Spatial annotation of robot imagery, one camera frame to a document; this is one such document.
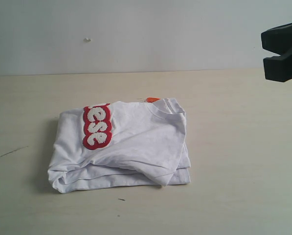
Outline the orange carrot-shaped hang tag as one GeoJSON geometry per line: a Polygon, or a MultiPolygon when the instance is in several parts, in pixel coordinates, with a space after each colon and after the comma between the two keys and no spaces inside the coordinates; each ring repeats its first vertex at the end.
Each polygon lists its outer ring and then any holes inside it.
{"type": "Polygon", "coordinates": [[[156,97],[148,97],[148,98],[138,98],[138,101],[140,102],[147,102],[147,103],[153,103],[160,100],[160,98],[156,98],[156,97]]]}

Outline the white t-shirt red Chinese patch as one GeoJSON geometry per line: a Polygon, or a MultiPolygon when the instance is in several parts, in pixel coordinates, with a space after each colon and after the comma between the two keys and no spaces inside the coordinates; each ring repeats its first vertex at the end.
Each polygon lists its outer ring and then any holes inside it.
{"type": "Polygon", "coordinates": [[[185,185],[186,113],[174,98],[104,103],[59,116],[48,180],[60,193],[185,185]]]}

